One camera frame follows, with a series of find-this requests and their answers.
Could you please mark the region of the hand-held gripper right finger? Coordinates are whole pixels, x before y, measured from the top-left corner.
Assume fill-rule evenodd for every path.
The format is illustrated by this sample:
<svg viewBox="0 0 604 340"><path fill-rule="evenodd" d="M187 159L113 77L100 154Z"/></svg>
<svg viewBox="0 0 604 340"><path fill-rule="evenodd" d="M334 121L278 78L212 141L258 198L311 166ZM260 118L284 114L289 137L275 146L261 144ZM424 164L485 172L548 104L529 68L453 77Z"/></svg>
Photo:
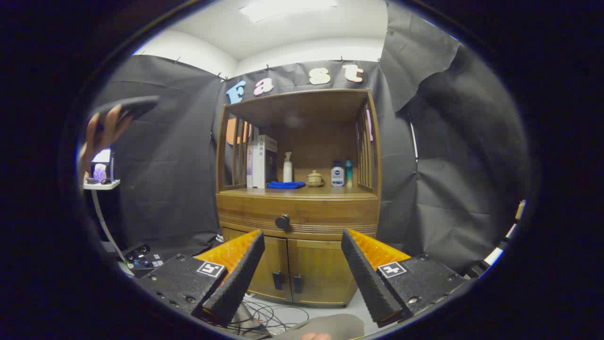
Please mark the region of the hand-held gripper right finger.
<svg viewBox="0 0 604 340"><path fill-rule="evenodd" d="M352 229L343 231L341 249L379 327L434 308L470 281L429 255L412 257Z"/></svg>

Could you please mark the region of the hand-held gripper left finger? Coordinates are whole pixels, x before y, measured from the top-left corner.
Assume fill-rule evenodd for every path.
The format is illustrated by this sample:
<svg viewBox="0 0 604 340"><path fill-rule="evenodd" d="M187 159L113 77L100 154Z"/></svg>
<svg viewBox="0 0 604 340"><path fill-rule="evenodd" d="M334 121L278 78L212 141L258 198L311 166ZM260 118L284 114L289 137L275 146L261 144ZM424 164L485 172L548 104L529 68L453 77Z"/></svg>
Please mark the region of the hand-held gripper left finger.
<svg viewBox="0 0 604 340"><path fill-rule="evenodd" d="M263 252L264 233L257 229L197 256L177 254L138 284L173 310L227 325L243 301Z"/></svg>

